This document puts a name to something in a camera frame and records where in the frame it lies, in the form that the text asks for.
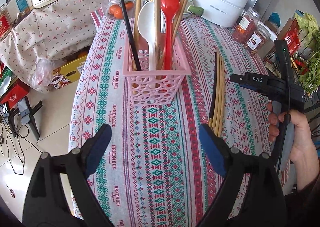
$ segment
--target plastic jar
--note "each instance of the plastic jar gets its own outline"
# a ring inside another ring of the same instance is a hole
[[[0,7],[0,41],[9,34],[12,28],[11,18],[4,4]]]
[[[233,32],[233,38],[239,43],[245,43],[252,36],[254,30],[260,21],[261,16],[255,12],[251,7],[244,14],[240,23]]]
[[[134,16],[136,0],[124,0],[128,18]],[[123,19],[123,13],[120,6],[120,0],[102,0],[102,9],[105,15],[110,19]]]
[[[244,44],[246,51],[252,55],[256,54],[258,50],[270,39],[271,34],[261,24],[259,24],[250,39]]]

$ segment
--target human hand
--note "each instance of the human hand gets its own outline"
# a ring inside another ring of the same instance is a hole
[[[277,116],[272,112],[272,103],[268,103],[269,115],[269,141],[274,142],[279,135],[276,127],[279,121],[283,122],[286,112]],[[311,139],[310,126],[307,117],[296,111],[290,110],[291,123],[294,127],[294,141],[289,159],[295,164],[297,171],[298,190],[303,189],[312,182],[319,174],[319,161],[316,147]]]

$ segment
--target green herb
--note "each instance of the green herb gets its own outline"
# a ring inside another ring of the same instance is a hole
[[[309,71],[300,76],[300,81],[307,93],[314,92],[320,86],[320,32],[316,30],[312,33],[316,40],[311,58],[308,60]]]

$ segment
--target finger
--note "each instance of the finger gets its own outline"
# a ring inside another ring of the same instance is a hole
[[[269,135],[269,137],[268,137],[269,142],[275,142],[275,140],[276,140],[275,136]]]
[[[272,125],[276,125],[279,122],[278,116],[274,113],[269,114],[269,123]]]
[[[283,112],[279,115],[279,120],[283,122],[284,115],[286,115],[287,112]],[[307,117],[305,114],[302,114],[301,112],[297,110],[290,110],[291,115],[291,123],[299,128],[310,128],[308,124]]]
[[[269,103],[267,104],[267,109],[268,109],[270,112],[273,111],[273,109],[272,109],[272,102],[269,102]]]
[[[280,131],[275,125],[269,125],[269,137],[276,137],[279,135]]]

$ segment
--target jar lid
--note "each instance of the jar lid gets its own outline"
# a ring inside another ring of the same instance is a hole
[[[252,9],[252,7],[249,7],[247,10],[247,13],[250,13],[252,16],[254,16],[257,19],[260,19],[260,14],[257,13],[255,10]]]
[[[269,33],[269,31],[261,24],[259,24],[257,26],[257,30],[259,33],[261,33],[266,39],[270,39],[271,34]]]

